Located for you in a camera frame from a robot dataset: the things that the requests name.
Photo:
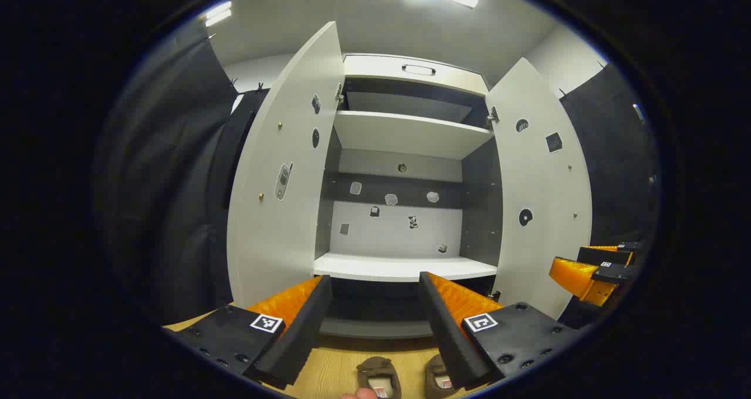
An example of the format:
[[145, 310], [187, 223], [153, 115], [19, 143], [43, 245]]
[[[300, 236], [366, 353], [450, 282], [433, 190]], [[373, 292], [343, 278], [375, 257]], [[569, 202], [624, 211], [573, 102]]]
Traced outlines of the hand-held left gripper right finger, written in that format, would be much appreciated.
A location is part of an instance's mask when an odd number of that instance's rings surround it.
[[471, 390], [518, 378], [580, 339], [580, 330], [526, 302], [502, 306], [430, 272], [420, 273], [418, 292], [455, 388]]

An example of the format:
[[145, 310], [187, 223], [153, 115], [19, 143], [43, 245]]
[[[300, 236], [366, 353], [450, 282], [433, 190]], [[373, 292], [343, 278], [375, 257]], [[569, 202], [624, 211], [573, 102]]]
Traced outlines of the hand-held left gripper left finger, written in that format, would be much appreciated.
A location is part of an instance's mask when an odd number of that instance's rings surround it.
[[332, 300], [330, 276], [316, 276], [249, 308], [227, 305], [167, 335], [217, 368], [284, 390], [293, 385]]

